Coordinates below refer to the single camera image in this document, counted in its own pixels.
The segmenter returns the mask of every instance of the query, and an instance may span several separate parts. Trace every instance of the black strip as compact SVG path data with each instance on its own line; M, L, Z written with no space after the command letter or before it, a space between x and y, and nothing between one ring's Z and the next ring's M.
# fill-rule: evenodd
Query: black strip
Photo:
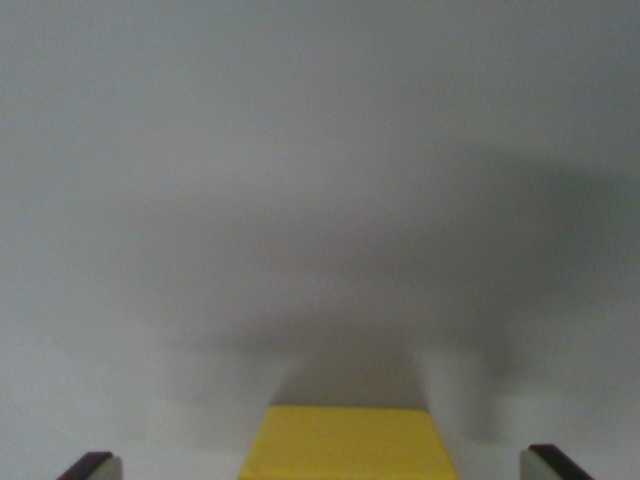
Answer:
M529 450L534 451L563 480L593 480L555 445L531 445Z
M85 453L80 460L74 463L58 480L86 480L106 460L113 458L111 452Z

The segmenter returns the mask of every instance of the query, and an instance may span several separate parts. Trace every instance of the yellow block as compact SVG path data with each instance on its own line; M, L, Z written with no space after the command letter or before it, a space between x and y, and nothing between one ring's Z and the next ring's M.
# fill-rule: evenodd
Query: yellow block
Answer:
M421 410L272 407L239 480L457 480Z

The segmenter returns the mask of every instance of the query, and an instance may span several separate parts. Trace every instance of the dark edge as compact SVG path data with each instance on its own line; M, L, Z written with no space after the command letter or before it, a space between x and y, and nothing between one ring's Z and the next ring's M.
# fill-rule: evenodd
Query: dark edge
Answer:
M544 460L562 480L594 480L555 445L531 445L529 450Z
M88 452L58 477L58 480L86 480L106 460L113 458L111 452Z

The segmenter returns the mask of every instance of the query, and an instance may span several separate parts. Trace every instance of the yellow object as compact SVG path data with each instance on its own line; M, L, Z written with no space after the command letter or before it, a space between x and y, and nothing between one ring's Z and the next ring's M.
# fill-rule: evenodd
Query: yellow object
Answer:
M457 480L421 410L271 407L239 480Z

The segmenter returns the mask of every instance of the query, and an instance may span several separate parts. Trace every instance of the white wall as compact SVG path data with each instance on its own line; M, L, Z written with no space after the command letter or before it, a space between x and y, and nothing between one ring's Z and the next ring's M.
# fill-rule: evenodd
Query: white wall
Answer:
M639 22L3 2L0 477L233 478L273 398L426 398L465 479L631 478Z

